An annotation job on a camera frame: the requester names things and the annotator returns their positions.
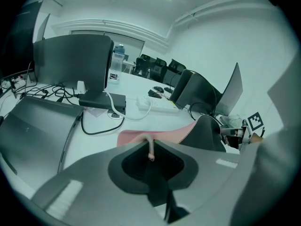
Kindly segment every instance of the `pink seat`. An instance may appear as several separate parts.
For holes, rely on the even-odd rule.
[[[118,135],[117,146],[122,146],[127,143],[139,142],[139,140],[136,140],[136,138],[138,135],[143,133],[151,135],[154,140],[168,141],[179,144],[191,132],[196,123],[197,121],[188,126],[173,131],[124,130]]]

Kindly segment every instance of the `computer mouse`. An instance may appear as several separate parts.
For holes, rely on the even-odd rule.
[[[155,86],[154,89],[155,89],[156,91],[159,91],[160,93],[164,93],[163,88],[161,88],[160,86]]]

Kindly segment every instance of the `chair backrest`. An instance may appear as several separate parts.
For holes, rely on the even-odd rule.
[[[150,68],[150,79],[162,83],[163,77],[162,74],[162,66],[153,64],[153,66]]]
[[[148,69],[152,67],[152,63],[145,61],[141,58],[136,59],[136,68],[133,71],[133,75],[139,75],[139,72],[142,72],[142,77],[146,78],[148,74]]]
[[[174,59],[171,60],[168,67],[171,67],[171,68],[173,68],[173,69],[175,69],[176,71],[179,71],[179,72],[186,69],[185,65],[180,64],[179,62],[175,61]]]
[[[152,57],[150,57],[148,55],[144,55],[144,54],[141,54],[140,58],[143,59],[143,60],[146,60],[146,61],[150,61],[152,63],[154,63],[156,61],[156,59],[154,59],[154,58],[152,58]]]
[[[176,85],[178,84],[181,74],[182,72],[177,71],[171,67],[167,67],[165,66],[166,70],[164,72],[162,72],[163,75],[163,80],[161,83],[166,84],[166,85],[170,85],[172,87],[176,87]]]
[[[157,59],[156,59],[155,64],[156,64],[156,65],[160,65],[160,66],[167,66],[166,61],[164,61],[163,59],[160,59],[160,58],[157,58]]]

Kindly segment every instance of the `wall trim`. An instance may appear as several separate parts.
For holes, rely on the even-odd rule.
[[[169,47],[169,34],[160,35],[140,26],[110,19],[78,19],[52,25],[57,35],[70,34],[74,30],[106,31],[129,36],[144,41],[148,47],[166,52]]]

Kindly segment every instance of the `desk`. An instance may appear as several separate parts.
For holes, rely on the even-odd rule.
[[[130,116],[139,116],[144,115],[145,111],[139,111],[138,107],[136,106],[136,98],[137,96],[144,95],[147,96],[148,91],[153,88],[154,86],[160,86],[162,88],[166,87],[166,85],[158,83],[156,81],[148,80],[139,76],[135,76],[132,74],[122,73],[120,83],[118,85],[109,84],[107,90],[110,93],[121,94],[126,96],[126,113]],[[68,92],[72,93],[72,89],[66,89]],[[11,92],[8,92],[7,95],[3,96],[0,99],[0,106],[3,100],[11,95]],[[58,97],[51,96],[49,97],[50,100],[56,101]],[[0,115],[4,116],[8,112],[10,112],[13,107],[18,102],[19,98],[15,99],[14,96],[9,96],[5,99],[2,109],[0,111]],[[73,97],[69,99],[72,103],[78,104],[78,99]],[[109,118],[107,113],[104,113],[98,117],[91,115],[88,112],[84,112],[84,126],[87,132],[97,132],[106,129],[110,129],[113,127],[118,126],[121,123],[121,120],[114,120]],[[198,113],[193,114],[195,118],[198,118]],[[65,157],[65,163],[63,168],[67,168],[68,166],[72,165],[74,162],[78,161],[79,159],[95,154],[98,152],[102,152],[105,150],[109,150],[115,148],[117,145],[117,138],[121,131],[123,130],[152,130],[152,131],[172,131],[176,129],[180,129],[185,127],[193,122],[193,119],[189,116],[186,110],[182,110],[177,114],[168,114],[168,113],[159,113],[159,112],[150,112],[144,119],[140,121],[131,121],[128,119],[124,120],[123,125],[118,128],[117,130],[94,135],[88,136],[83,133],[80,123],[74,128],[74,133],[70,139],[68,151]],[[4,166],[5,173],[8,175],[8,179],[16,190],[20,191],[27,197],[31,197],[34,194],[34,190],[27,190],[27,192],[23,192],[24,188],[27,186],[23,186],[20,189],[20,185],[25,184],[26,182],[21,181],[18,176],[12,173],[7,165]]]
[[[126,61],[126,60],[124,60],[123,62],[122,62],[122,64],[124,64],[124,65],[126,65],[126,68],[123,70],[123,72],[127,69],[127,68],[129,68],[129,74],[131,74],[132,73],[132,71],[135,69],[135,67],[136,67],[136,64],[134,64],[133,62],[129,62],[129,61]]]

